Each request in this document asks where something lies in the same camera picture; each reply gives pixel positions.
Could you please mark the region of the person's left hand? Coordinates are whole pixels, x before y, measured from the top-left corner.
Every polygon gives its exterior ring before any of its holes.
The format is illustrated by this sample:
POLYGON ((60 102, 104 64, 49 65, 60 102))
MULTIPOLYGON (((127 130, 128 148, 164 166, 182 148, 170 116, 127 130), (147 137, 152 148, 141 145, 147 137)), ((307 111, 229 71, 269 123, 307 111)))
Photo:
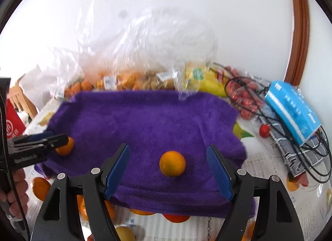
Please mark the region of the person's left hand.
MULTIPOLYGON (((26 193, 26 191, 28 190, 28 183, 25 180, 24 170, 23 169, 16 170, 13 173, 13 179, 15 182, 18 198, 22 205, 24 214, 26 215, 27 210, 28 210, 29 197, 26 193)), ((1 190, 0 198, 1 198, 1 202, 8 202, 10 204, 10 212, 14 217, 16 217, 18 219, 22 219, 22 214, 20 212, 14 191, 11 191, 11 192, 5 194, 3 192, 3 190, 1 190)))

